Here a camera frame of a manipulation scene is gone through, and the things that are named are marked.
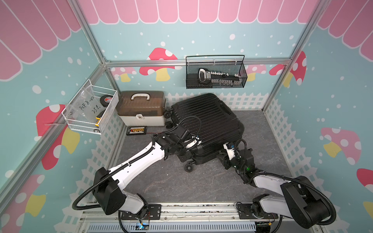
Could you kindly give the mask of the black ribbed hard-shell suitcase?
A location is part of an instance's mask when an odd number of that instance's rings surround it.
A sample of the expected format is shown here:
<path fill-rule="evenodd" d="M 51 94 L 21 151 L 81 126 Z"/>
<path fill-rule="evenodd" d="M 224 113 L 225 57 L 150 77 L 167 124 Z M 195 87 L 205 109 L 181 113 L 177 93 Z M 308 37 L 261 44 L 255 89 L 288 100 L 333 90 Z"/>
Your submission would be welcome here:
<path fill-rule="evenodd" d="M 191 136 L 197 136 L 198 145 L 194 146 L 192 141 L 189 149 L 177 155 L 181 162 L 196 165 L 224 154 L 224 144 L 237 142 L 245 130 L 232 110 L 212 93 L 177 102 L 164 111 L 164 117 L 188 130 Z"/>

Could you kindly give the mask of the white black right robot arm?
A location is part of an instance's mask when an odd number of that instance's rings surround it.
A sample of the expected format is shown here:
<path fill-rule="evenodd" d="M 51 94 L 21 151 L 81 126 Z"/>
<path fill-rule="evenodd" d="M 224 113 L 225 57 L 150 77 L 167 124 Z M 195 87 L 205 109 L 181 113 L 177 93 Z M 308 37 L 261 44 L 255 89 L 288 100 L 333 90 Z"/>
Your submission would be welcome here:
<path fill-rule="evenodd" d="M 244 149 L 239 149 L 239 143 L 244 143 Z M 293 178 L 258 169 L 252 149 L 247 147 L 245 140 L 225 143 L 217 158 L 226 170 L 234 168 L 244 184 L 279 195 L 272 197 L 262 194 L 253 198 L 250 212 L 255 218 L 278 215 L 281 221 L 284 217 L 289 217 L 305 229 L 335 222 L 337 211 L 333 203 L 307 177 Z"/>

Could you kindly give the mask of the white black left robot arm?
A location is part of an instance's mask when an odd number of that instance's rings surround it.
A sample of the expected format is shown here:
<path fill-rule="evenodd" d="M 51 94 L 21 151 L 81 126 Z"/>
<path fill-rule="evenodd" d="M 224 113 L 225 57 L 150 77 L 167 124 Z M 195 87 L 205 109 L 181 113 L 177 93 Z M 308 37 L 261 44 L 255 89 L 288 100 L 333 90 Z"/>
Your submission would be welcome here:
<path fill-rule="evenodd" d="M 183 126 L 189 119 L 195 119 L 199 129 L 202 127 L 199 117 L 188 116 L 173 129 L 152 135 L 151 142 L 127 161 L 108 170 L 97 170 L 93 185 L 76 198 L 72 209 L 83 211 L 102 208 L 106 215 L 129 212 L 138 219 L 145 218 L 149 212 L 148 203 L 140 194 L 131 194 L 125 188 L 154 163 L 167 160 L 170 155 L 191 154 L 201 140 L 198 133 L 194 134 Z"/>

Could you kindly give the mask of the black box with orange parts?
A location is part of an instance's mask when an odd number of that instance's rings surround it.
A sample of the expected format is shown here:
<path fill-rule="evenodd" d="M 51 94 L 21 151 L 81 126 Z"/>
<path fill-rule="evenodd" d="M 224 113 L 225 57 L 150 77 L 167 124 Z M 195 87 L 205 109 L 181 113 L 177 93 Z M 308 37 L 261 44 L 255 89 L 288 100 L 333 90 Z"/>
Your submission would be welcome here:
<path fill-rule="evenodd" d="M 137 135 L 146 135 L 147 126 L 131 126 L 127 127 L 126 135 L 127 136 L 137 136 Z"/>

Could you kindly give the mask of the brown lidded white toolbox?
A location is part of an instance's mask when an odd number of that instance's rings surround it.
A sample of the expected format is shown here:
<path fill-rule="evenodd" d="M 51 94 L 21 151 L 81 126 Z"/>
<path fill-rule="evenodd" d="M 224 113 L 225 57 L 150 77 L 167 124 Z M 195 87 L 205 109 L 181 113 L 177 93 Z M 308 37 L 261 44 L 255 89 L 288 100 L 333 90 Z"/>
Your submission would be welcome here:
<path fill-rule="evenodd" d="M 123 91 L 116 111 L 126 126 L 164 126 L 165 108 L 162 91 Z"/>

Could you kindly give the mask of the socket wrench set in basket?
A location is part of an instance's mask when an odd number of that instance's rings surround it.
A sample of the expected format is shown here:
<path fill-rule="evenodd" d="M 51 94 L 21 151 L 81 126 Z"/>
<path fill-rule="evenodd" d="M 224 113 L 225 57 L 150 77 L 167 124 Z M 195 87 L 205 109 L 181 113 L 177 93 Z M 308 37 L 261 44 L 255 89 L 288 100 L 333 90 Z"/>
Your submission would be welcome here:
<path fill-rule="evenodd" d="M 198 82 L 200 84 L 211 84 L 221 86 L 242 85 L 242 79 L 238 74 L 230 76 L 228 73 L 209 71 L 205 69 L 198 70 Z"/>

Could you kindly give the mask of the yellow black tool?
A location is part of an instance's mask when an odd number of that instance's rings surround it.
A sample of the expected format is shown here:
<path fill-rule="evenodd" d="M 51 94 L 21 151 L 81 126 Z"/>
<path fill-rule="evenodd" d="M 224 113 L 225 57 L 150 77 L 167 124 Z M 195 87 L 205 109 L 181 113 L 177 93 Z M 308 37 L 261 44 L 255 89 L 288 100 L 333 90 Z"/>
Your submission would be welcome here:
<path fill-rule="evenodd" d="M 101 118 L 102 118 L 102 116 L 103 116 L 104 113 L 105 113 L 105 112 L 102 111 L 102 112 L 100 112 L 100 113 L 96 116 L 96 123 L 95 123 L 95 126 L 96 126 L 96 127 L 99 127 L 99 122 L 100 122 L 100 120 L 101 120 Z"/>

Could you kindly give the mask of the black tape roll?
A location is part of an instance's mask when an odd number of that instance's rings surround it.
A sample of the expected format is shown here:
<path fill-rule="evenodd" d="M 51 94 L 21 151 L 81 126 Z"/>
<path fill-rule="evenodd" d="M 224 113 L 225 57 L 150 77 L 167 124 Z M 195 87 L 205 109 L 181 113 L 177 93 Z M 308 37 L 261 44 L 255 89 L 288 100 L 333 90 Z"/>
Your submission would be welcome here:
<path fill-rule="evenodd" d="M 107 107 L 113 99 L 112 95 L 103 95 L 100 97 L 100 103 L 103 107 Z"/>

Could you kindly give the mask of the plastic bag with writing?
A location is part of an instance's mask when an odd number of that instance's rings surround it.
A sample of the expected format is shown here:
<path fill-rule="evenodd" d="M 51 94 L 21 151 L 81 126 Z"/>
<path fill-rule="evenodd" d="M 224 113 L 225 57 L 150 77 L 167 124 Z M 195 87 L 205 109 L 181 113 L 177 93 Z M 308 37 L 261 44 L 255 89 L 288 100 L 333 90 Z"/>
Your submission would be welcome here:
<path fill-rule="evenodd" d="M 92 88 L 82 87 L 77 93 L 77 96 L 71 102 L 71 107 L 74 109 L 73 116 L 84 117 L 87 122 L 96 122 L 96 116 L 103 110 L 103 106 L 97 98 L 95 98 Z"/>

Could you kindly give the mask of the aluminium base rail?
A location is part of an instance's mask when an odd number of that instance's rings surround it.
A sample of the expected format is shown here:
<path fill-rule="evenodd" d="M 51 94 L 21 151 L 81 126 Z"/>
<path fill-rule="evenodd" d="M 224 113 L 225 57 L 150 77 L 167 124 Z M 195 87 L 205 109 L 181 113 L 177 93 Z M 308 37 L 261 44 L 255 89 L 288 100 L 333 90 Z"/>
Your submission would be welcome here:
<path fill-rule="evenodd" d="M 268 226 L 279 233 L 324 233 L 321 226 L 300 227 L 293 219 L 280 222 L 273 214 L 256 219 L 238 211 L 234 202 L 220 203 L 160 203 L 155 217 L 143 220 L 120 220 L 117 214 L 104 215 L 100 211 L 85 211 L 78 222 L 77 233 L 255 233 L 260 226 Z"/>

